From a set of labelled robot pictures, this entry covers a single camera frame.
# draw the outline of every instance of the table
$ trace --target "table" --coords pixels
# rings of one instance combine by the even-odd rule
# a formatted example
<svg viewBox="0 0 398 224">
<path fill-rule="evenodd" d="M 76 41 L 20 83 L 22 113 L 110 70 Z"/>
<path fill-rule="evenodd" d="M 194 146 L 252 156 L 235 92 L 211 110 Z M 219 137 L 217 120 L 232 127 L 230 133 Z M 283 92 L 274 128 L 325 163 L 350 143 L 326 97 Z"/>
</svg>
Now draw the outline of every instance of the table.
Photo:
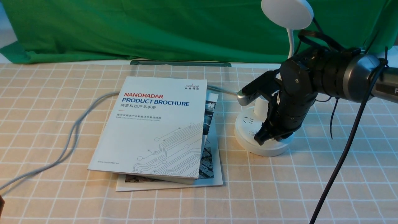
<svg viewBox="0 0 398 224">
<path fill-rule="evenodd" d="M 54 161 L 81 113 L 132 75 L 208 79 L 238 91 L 264 72 L 168 65 L 0 65 L 0 184 Z M 65 163 L 0 192 L 1 224 L 305 224 L 328 181 L 359 105 L 317 102 L 289 149 L 272 158 L 247 153 L 234 138 L 242 107 L 221 94 L 215 122 L 224 186 L 115 192 L 115 174 L 87 166 L 116 97 L 87 117 Z M 317 224 L 398 222 L 398 105 L 372 99 Z"/>
</svg>

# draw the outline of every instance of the black wire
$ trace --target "black wire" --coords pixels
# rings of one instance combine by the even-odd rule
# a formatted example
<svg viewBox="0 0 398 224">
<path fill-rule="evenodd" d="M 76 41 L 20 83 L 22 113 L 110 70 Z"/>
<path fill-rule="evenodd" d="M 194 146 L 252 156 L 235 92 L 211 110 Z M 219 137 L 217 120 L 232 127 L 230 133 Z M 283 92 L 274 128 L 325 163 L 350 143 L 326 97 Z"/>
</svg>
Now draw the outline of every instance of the black wire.
<svg viewBox="0 0 398 224">
<path fill-rule="evenodd" d="M 319 25 L 318 21 L 315 19 L 315 17 L 312 19 L 312 21 L 314 22 L 316 28 L 318 29 L 318 31 L 320 33 L 323 33 L 321 26 Z"/>
<path fill-rule="evenodd" d="M 369 52 L 370 48 L 372 47 L 373 43 L 375 42 L 375 40 L 376 40 L 376 38 L 377 38 L 377 36 L 378 36 L 378 32 L 379 32 L 379 30 L 376 31 L 375 36 L 374 36 L 373 39 L 371 40 L 369 46 L 365 49 L 364 54 L 367 54 L 367 53 Z"/>
<path fill-rule="evenodd" d="M 336 165 L 336 167 L 335 167 L 335 169 L 334 169 L 334 171 L 332 173 L 332 176 L 330 177 L 328 183 L 326 184 L 325 190 L 323 191 L 322 196 L 319 199 L 319 202 L 318 202 L 318 204 L 317 204 L 317 206 L 315 208 L 315 211 L 314 211 L 314 213 L 312 215 L 312 218 L 310 220 L 310 224 L 315 224 L 315 220 L 316 220 L 316 218 L 317 218 L 317 216 L 318 216 L 318 214 L 319 214 L 319 212 L 320 212 L 320 210 L 322 208 L 322 205 L 323 205 L 324 201 L 326 200 L 326 196 L 328 195 L 334 180 L 336 179 L 341 167 L 343 166 L 344 160 L 347 157 L 348 151 L 349 151 L 349 149 L 351 147 L 351 144 L 352 144 L 352 142 L 354 140 L 355 133 L 357 132 L 358 125 L 359 125 L 359 122 L 361 120 L 362 113 L 365 110 L 366 103 L 369 100 L 370 94 L 372 93 L 372 89 L 373 89 L 374 85 L 376 84 L 376 82 L 378 80 L 378 77 L 380 76 L 381 72 L 383 71 L 384 66 L 385 66 L 385 63 L 382 63 L 373 71 L 375 74 L 372 77 L 370 87 L 367 90 L 367 92 L 365 94 L 365 97 L 364 97 L 364 99 L 361 102 L 361 106 L 359 107 L 359 110 L 358 110 L 358 113 L 357 113 L 357 117 L 355 118 L 355 122 L 354 122 L 354 124 L 352 126 L 351 133 L 350 133 L 350 135 L 348 137 L 348 140 L 347 140 L 347 144 L 345 145 L 345 148 L 344 148 L 344 151 L 343 151 L 343 153 L 342 153 L 342 155 L 340 157 L 340 160 L 338 161 L 338 163 L 337 163 L 337 165 Z"/>
<path fill-rule="evenodd" d="M 330 116 L 330 126 L 329 126 L 329 131 L 330 131 L 330 137 L 333 139 L 333 135 L 332 135 L 332 123 L 333 123 L 333 116 L 334 116 L 334 112 L 336 111 L 337 108 L 337 103 L 339 102 L 340 98 L 336 97 L 336 103 L 334 104 L 334 108 L 332 111 L 332 115 Z"/>
<path fill-rule="evenodd" d="M 294 52 L 293 55 L 296 55 L 299 52 L 300 46 L 301 46 L 301 40 L 298 41 L 297 49 L 296 49 L 296 51 Z"/>
<path fill-rule="evenodd" d="M 331 100 L 331 98 L 332 97 L 330 96 L 327 100 L 317 100 L 317 99 L 315 99 L 315 101 L 325 103 L 325 102 L 328 102 L 329 100 Z"/>
</svg>

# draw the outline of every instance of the green cloth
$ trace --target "green cloth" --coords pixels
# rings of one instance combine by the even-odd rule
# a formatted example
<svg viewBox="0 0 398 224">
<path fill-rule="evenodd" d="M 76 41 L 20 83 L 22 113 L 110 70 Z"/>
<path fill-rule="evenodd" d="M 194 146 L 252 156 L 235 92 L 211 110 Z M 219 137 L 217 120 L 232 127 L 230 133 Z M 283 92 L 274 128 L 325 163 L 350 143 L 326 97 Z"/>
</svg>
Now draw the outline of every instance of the green cloth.
<svg viewBox="0 0 398 224">
<path fill-rule="evenodd" d="M 343 46 L 362 46 L 379 31 L 371 52 L 381 52 L 398 34 L 398 0 L 308 2 L 323 31 Z M 2 3 L 18 41 L 0 53 L 13 63 L 135 58 L 279 63 L 289 52 L 286 30 L 265 17 L 261 0 Z M 316 30 L 313 24 L 308 29 Z"/>
</svg>

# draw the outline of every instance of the white lamp head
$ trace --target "white lamp head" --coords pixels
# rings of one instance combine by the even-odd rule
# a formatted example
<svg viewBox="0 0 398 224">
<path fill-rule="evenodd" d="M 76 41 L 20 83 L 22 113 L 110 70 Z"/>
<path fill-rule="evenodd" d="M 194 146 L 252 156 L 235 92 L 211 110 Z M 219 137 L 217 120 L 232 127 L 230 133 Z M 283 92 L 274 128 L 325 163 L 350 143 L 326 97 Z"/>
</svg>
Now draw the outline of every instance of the white lamp head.
<svg viewBox="0 0 398 224">
<path fill-rule="evenodd" d="M 306 0 L 262 0 L 261 9 L 269 20 L 286 29 L 305 29 L 314 18 Z"/>
</svg>

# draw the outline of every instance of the white cable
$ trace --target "white cable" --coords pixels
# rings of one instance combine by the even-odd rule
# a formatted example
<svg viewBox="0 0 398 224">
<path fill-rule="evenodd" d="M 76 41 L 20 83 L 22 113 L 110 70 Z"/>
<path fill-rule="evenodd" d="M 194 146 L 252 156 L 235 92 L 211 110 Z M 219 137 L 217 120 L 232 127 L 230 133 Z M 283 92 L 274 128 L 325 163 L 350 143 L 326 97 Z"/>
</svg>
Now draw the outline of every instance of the white cable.
<svg viewBox="0 0 398 224">
<path fill-rule="evenodd" d="M 226 90 L 226 89 L 223 89 L 223 88 L 220 88 L 220 87 L 217 87 L 217 86 L 208 85 L 208 86 L 207 86 L 207 89 L 213 90 L 213 91 L 217 91 L 217 92 L 224 92 L 224 93 L 227 93 L 227 94 L 231 94 L 231 95 L 235 95 L 235 96 L 236 96 L 236 92 L 233 92 L 233 91 L 230 91 L 230 90 Z M 30 177 L 30 176 L 35 176 L 35 175 L 37 175 L 37 174 L 39 174 L 39 173 L 41 173 L 41 172 L 43 172 L 43 171 L 45 171 L 45 170 L 47 170 L 47 169 L 49 169 L 49 168 L 52 168 L 52 167 L 54 167 L 54 166 L 56 166 L 56 165 L 58 165 L 58 164 L 64 162 L 66 159 L 68 159 L 68 158 L 70 157 L 70 155 L 73 153 L 73 151 L 75 151 L 75 149 L 76 149 L 77 140 L 78 140 L 78 138 L 79 138 L 79 128 L 80 128 L 81 122 L 85 119 L 85 117 L 86 117 L 95 107 L 97 107 L 97 106 L 100 104 L 100 102 L 101 102 L 102 100 L 104 100 L 104 99 L 106 99 L 106 98 L 108 98 L 108 97 L 111 97 L 111 96 L 119 95 L 119 93 L 120 93 L 119 91 L 117 91 L 117 92 L 109 92 L 109 93 L 107 93 L 107 94 L 104 94 L 104 95 L 98 97 L 98 98 L 90 105 L 90 107 L 89 107 L 89 108 L 88 108 L 88 109 L 75 121 L 75 123 L 73 124 L 73 126 L 72 126 L 72 128 L 71 128 L 71 130 L 70 130 L 70 132 L 69 132 L 69 136 L 68 136 L 68 139 L 67 139 L 67 141 L 66 141 L 65 147 L 64 147 L 64 149 L 62 150 L 61 155 L 58 157 L 58 159 L 57 159 L 55 162 L 53 162 L 53 163 L 51 163 L 51 164 L 48 164 L 48 165 L 46 165 L 46 166 L 40 167 L 40 168 L 38 168 L 38 169 L 34 169 L 34 170 L 29 171 L 29 172 L 27 172 L 27 173 L 24 173 L 24 174 L 22 174 L 22 175 L 20 175 L 20 176 L 18 176 L 18 177 L 15 177 L 14 179 L 12 179 L 12 180 L 8 181 L 7 183 L 3 184 L 2 186 L 0 186 L 0 191 L 3 190 L 3 189 L 5 189 L 5 188 L 8 187 L 9 185 L 13 184 L 14 182 L 16 182 L 16 181 L 22 179 L 22 178 Z M 75 138 L 74 138 L 73 145 L 72 145 L 70 151 L 68 152 L 68 154 L 63 158 L 63 156 L 64 156 L 65 153 L 66 153 L 66 150 L 68 149 L 68 145 L 69 145 L 69 143 L 70 143 L 70 139 L 72 138 L 72 134 L 73 134 L 73 131 L 74 131 L 74 130 L 75 130 L 75 135 L 74 135 Z"/>
<path fill-rule="evenodd" d="M 289 37 L 289 56 L 287 57 L 288 59 L 293 56 L 293 53 L 295 51 L 295 39 L 293 37 L 293 30 L 292 29 L 286 29 L 287 31 L 287 36 Z"/>
</svg>

